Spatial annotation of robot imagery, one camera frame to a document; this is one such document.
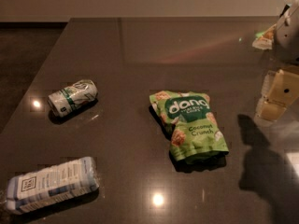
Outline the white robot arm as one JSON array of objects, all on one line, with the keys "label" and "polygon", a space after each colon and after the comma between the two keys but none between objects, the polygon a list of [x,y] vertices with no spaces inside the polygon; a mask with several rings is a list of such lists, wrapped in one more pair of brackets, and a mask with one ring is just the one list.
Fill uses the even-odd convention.
[{"label": "white robot arm", "polygon": [[256,106],[254,121],[267,127],[299,98],[299,0],[286,5],[277,23],[262,32],[252,46],[272,50],[281,63],[277,71],[266,73]]}]

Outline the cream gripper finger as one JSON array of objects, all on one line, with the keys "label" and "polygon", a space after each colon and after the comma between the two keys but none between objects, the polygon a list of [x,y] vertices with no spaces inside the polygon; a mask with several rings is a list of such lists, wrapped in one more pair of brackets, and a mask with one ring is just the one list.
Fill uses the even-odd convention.
[{"label": "cream gripper finger", "polygon": [[298,98],[299,68],[268,71],[264,77],[254,121],[276,122]]}]

